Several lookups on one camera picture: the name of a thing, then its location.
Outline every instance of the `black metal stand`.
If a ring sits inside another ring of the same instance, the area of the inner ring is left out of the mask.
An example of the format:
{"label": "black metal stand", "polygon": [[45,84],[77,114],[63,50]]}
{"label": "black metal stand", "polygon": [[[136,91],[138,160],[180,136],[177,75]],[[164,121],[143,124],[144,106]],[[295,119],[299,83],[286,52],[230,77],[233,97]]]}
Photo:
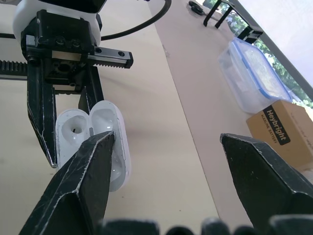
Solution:
{"label": "black metal stand", "polygon": [[207,16],[205,17],[203,24],[205,27],[207,27],[207,22],[209,21],[209,19],[213,16],[214,12],[217,10],[217,8],[221,5],[222,1],[218,0],[214,6],[212,7],[212,9],[210,10],[209,14],[207,14]]}
{"label": "black metal stand", "polygon": [[220,25],[223,23],[223,21],[226,19],[226,17],[229,15],[229,13],[233,10],[233,8],[231,6],[229,6],[229,8],[227,9],[227,11],[224,13],[224,15],[222,15],[222,17],[220,18],[220,20],[215,24],[216,28],[219,28]]}
{"label": "black metal stand", "polygon": [[[234,4],[231,4],[227,1],[224,0],[218,0],[215,5],[212,7],[212,9],[210,10],[210,12],[207,14],[207,16],[205,17],[204,21],[203,21],[203,25],[207,27],[207,23],[209,21],[209,19],[213,16],[214,12],[217,10],[217,8],[221,5],[221,3],[225,3],[227,5],[229,5],[228,10],[222,15],[222,17],[219,19],[219,21],[215,24],[216,28],[219,28],[220,25],[222,24],[222,22],[226,19],[226,17],[230,14],[230,12],[232,10],[236,11],[238,15],[240,15],[238,13],[238,11],[236,10]],[[241,34],[238,36],[239,39],[242,39],[250,44],[254,43],[261,35],[262,35],[262,31],[260,31],[259,29],[253,28],[252,26],[249,25],[249,23],[247,22],[248,26],[241,32]]]}

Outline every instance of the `black cable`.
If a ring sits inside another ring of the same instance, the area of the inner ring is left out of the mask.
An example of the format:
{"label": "black cable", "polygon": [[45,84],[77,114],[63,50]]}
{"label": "black cable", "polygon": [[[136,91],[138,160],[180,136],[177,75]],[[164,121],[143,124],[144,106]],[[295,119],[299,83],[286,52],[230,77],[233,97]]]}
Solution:
{"label": "black cable", "polygon": [[126,31],[120,32],[120,33],[115,33],[115,34],[111,34],[111,35],[107,35],[107,36],[102,36],[101,40],[105,41],[105,40],[110,40],[110,39],[115,39],[115,38],[120,38],[120,37],[124,37],[126,35],[129,35],[131,33],[135,33],[151,24],[153,24],[154,22],[158,21],[162,16],[165,15],[165,13],[170,9],[170,6],[172,4],[172,0],[165,0],[164,6],[163,8],[155,15],[153,16],[151,19],[147,20],[146,22],[128,29]]}
{"label": "black cable", "polygon": [[0,33],[0,38],[11,38],[11,39],[15,39],[14,34],[11,33]]}

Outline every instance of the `brown cardboard box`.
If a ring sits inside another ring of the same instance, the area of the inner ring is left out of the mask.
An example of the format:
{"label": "brown cardboard box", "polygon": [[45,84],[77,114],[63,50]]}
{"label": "brown cardboard box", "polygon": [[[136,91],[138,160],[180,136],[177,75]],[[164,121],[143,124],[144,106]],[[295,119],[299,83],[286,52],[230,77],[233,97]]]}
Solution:
{"label": "brown cardboard box", "polygon": [[252,136],[268,143],[298,171],[313,168],[313,122],[306,110],[279,100],[247,121]]}

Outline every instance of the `screw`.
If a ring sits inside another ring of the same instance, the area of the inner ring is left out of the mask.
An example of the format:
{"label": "screw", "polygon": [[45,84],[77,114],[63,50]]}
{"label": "screw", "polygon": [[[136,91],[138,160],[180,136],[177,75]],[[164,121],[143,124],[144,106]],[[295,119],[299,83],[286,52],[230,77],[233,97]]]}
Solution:
{"label": "screw", "polygon": [[119,51],[118,54],[119,54],[120,56],[122,56],[122,57],[125,56],[125,53],[122,52],[122,51]]}
{"label": "screw", "polygon": [[39,65],[39,60],[38,60],[37,57],[30,56],[30,57],[28,58],[28,63],[37,66],[37,65]]}
{"label": "screw", "polygon": [[96,52],[96,53],[101,53],[102,50],[101,50],[100,48],[96,47],[95,52]]}
{"label": "screw", "polygon": [[56,44],[59,45],[59,46],[64,46],[64,45],[65,45],[65,38],[62,37],[62,36],[57,36],[57,37],[55,38],[55,42],[56,42]]}
{"label": "screw", "polygon": [[72,46],[75,48],[79,48],[80,47],[80,41],[78,39],[73,39],[72,40]]}

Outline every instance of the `beige table surface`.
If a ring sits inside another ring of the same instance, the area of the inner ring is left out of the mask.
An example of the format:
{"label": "beige table surface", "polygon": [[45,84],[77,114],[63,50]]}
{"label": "beige table surface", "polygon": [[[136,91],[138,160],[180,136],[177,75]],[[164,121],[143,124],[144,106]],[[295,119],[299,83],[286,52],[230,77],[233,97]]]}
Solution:
{"label": "beige table surface", "polygon": [[[0,32],[11,32],[14,7],[0,5]],[[110,0],[101,11],[110,34],[151,17],[146,2]],[[130,70],[102,67],[105,98],[121,110],[133,171],[111,193],[106,218],[157,220],[162,233],[183,224],[198,233],[217,212],[202,170],[162,44],[154,26],[103,47],[131,51]],[[1,60],[22,60],[15,40],[0,39]],[[78,96],[57,96],[58,113],[76,108]],[[0,234],[17,234],[55,170],[37,142],[26,110],[26,83],[0,81]]]}

